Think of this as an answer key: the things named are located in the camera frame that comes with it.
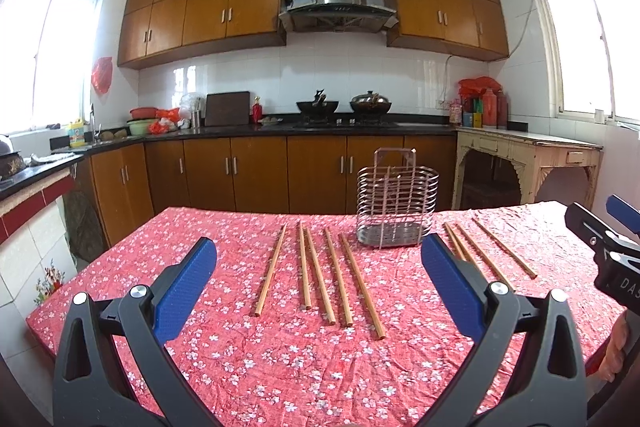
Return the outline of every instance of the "red floral tablecloth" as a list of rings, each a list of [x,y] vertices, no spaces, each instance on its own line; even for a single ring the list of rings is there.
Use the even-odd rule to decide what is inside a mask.
[[[621,309],[593,286],[593,254],[564,227],[564,206],[538,203],[510,208],[442,212],[433,232],[446,237],[444,221],[459,222],[485,248],[516,290],[545,296],[564,289],[585,356],[606,339]],[[539,273],[535,280],[472,222],[494,232]],[[296,223],[310,227],[338,324],[322,317],[311,275],[313,308],[301,308]],[[262,316],[257,296],[280,227],[287,223],[276,272]],[[323,229],[330,227],[351,298],[354,326],[345,328]],[[356,243],[353,216],[274,216],[169,208],[91,263],[36,309],[28,324],[55,353],[70,300],[87,291],[98,299],[122,296],[151,283],[177,263],[201,236],[215,241],[218,266],[180,336],[166,344],[189,384],[227,427],[244,425],[414,425],[434,402],[468,353],[420,263],[417,247],[375,250]],[[377,340],[364,301],[338,243],[346,232],[387,338]],[[488,279],[495,279],[479,260]],[[511,343],[502,370],[483,404],[497,403],[521,339]],[[116,340],[140,402],[159,412],[123,340]]]

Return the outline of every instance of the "red bottle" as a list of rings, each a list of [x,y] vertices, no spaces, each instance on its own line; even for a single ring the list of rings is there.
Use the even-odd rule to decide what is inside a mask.
[[[262,120],[262,106],[260,105],[260,97],[255,97],[255,103],[251,108],[251,119],[254,123],[258,123],[258,120]]]
[[[495,129],[498,125],[498,99],[491,89],[482,95],[482,127]]]
[[[507,97],[502,90],[498,91],[496,98],[498,99],[498,129],[507,129],[509,102],[507,102]]]

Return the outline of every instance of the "human hand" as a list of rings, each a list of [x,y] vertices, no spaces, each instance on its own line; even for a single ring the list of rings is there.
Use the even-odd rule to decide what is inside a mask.
[[[622,312],[613,323],[607,351],[598,368],[598,376],[601,380],[613,382],[616,374],[622,369],[622,363],[625,360],[625,353],[622,348],[625,346],[628,335],[629,328],[626,325],[625,312]]]

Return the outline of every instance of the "red plastic bag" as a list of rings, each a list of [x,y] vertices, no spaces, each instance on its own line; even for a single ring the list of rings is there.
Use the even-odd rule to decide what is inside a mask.
[[[166,118],[174,123],[178,123],[178,120],[180,120],[180,116],[178,115],[179,113],[179,107],[175,107],[173,109],[158,109],[156,110],[156,118]]]
[[[156,121],[149,126],[149,132],[151,134],[164,134],[169,131],[168,125],[162,125],[160,121]]]
[[[101,57],[95,61],[91,72],[91,85],[98,94],[107,94],[113,77],[113,57]]]
[[[493,89],[494,91],[502,90],[502,86],[498,84],[494,79],[490,76],[478,76],[478,78],[464,78],[460,80],[458,85],[458,93],[462,98],[477,98],[481,96],[482,93],[486,90],[487,87]]]

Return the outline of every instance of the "blue gripper pad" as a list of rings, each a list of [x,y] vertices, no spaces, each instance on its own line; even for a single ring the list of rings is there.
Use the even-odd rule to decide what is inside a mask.
[[[217,257],[216,245],[212,240],[203,237],[180,264],[168,267],[180,271],[156,304],[154,311],[154,334],[161,346],[180,334],[216,268]]]
[[[437,233],[430,233],[422,240],[422,265],[458,331],[479,342],[485,329],[486,300],[479,293],[486,288],[484,276],[467,261],[455,259]]]
[[[615,194],[607,198],[607,213],[615,217],[631,232],[640,235],[640,212]]]

